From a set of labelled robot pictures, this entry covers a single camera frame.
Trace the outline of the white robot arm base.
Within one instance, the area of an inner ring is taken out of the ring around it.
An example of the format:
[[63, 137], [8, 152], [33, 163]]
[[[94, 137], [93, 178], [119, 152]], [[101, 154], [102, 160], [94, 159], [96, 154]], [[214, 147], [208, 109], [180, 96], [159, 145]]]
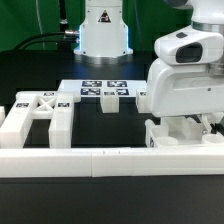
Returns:
[[76, 60], [100, 65], [132, 58], [122, 6], [122, 0], [85, 0], [85, 19], [79, 27], [79, 46], [74, 50]]

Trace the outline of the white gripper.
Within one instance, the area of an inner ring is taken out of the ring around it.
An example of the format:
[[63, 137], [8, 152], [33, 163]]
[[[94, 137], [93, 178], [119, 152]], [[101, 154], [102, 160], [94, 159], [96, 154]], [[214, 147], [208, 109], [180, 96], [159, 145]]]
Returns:
[[216, 134], [214, 112], [224, 111], [224, 75], [210, 76], [206, 65], [170, 66], [156, 59], [149, 70], [147, 107], [156, 117], [202, 114], [208, 134]]

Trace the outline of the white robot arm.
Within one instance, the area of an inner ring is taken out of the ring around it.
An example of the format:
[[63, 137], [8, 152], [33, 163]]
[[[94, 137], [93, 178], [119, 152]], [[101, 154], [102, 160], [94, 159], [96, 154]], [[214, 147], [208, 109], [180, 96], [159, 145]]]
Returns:
[[192, 9], [191, 24], [155, 41], [146, 88], [156, 117], [199, 115], [208, 132], [211, 114], [224, 112], [224, 0], [164, 0]]

